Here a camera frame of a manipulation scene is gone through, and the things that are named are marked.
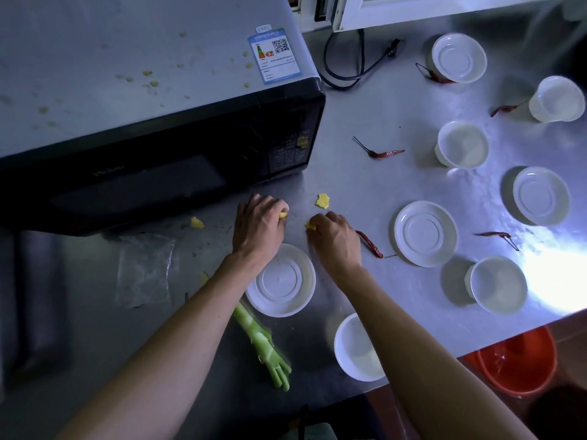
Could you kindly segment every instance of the black cable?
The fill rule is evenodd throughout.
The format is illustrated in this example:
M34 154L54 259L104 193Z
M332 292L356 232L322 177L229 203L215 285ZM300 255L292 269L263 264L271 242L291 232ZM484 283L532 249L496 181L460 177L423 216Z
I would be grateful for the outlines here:
M361 80L361 78L366 75L367 73L371 72L379 63L381 63L383 61L383 59L385 57L394 57L396 55L396 51L397 51L397 45L401 42L401 40L399 39L395 39L392 41L392 43L388 46L388 48L385 50L385 52L383 53L383 55L381 57L378 58L378 60L373 63L371 66L369 66L366 70L365 70L365 41L364 41L364 29L357 29L357 34L359 35L359 46L361 49L361 68L360 71L357 75L352 75L350 77L345 77L343 75L339 75L335 72L333 72L329 67L328 67L328 63L327 63L327 53L328 53L328 46L330 45L332 39L334 38L334 32L332 34L330 34L330 37L328 37L328 40L326 42L326 44L324 45L324 69L327 71L327 73L334 79L336 80L341 80L341 81L353 81L353 83L351 83L348 86L340 86L340 85L336 85L333 82L331 82L330 80L328 80L326 77L324 77L324 75L320 74L320 77L322 78L322 81L324 83L326 83L329 87L336 89L338 91L347 91L349 89L351 89L353 86L355 86L359 80Z

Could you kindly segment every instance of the food splatter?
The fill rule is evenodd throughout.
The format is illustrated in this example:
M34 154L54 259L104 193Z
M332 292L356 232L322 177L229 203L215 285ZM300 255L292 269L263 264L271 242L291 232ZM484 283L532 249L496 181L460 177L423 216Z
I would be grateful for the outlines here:
M320 208L324 208L326 210L328 208L328 205L330 205L330 198L326 193L320 193L314 205Z
M190 219L190 225L193 228L199 228L202 229L204 228L204 222L202 222L201 220L199 220L198 218L196 218L195 216L193 218Z

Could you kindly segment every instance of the qr code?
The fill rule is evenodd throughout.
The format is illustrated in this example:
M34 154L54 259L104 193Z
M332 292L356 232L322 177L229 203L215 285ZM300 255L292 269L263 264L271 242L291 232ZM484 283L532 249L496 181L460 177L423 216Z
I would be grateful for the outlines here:
M275 53L279 54L280 52L283 51L289 51L290 50L290 45L288 44L288 39L287 38L280 38L279 40L275 40L274 42L271 42L273 44L273 47L275 48Z

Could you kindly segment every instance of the hand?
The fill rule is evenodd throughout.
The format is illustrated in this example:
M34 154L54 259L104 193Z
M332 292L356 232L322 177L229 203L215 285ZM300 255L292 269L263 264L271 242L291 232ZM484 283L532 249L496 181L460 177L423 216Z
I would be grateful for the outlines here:
M329 211L312 217L310 224L316 230L306 230L308 240L335 281L361 267L361 242L344 216Z
M277 254L283 242L285 219L279 213L290 209L281 199L254 194L246 205L240 204L234 223L232 252L244 255L259 273Z

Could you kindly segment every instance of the floor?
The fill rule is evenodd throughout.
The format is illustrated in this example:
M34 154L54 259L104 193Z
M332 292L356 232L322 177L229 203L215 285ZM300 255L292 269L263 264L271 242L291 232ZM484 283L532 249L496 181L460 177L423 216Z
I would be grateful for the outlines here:
M575 383L587 389L587 310L556 321L548 327L558 349L558 368L545 392L558 385L568 383ZM487 381L480 374L475 374L487 384ZM539 397L536 395L532 398L515 398L491 388L523 421L526 420L528 408ZM368 392L366 396L378 414L389 440L420 439L406 414L396 402L389 385Z

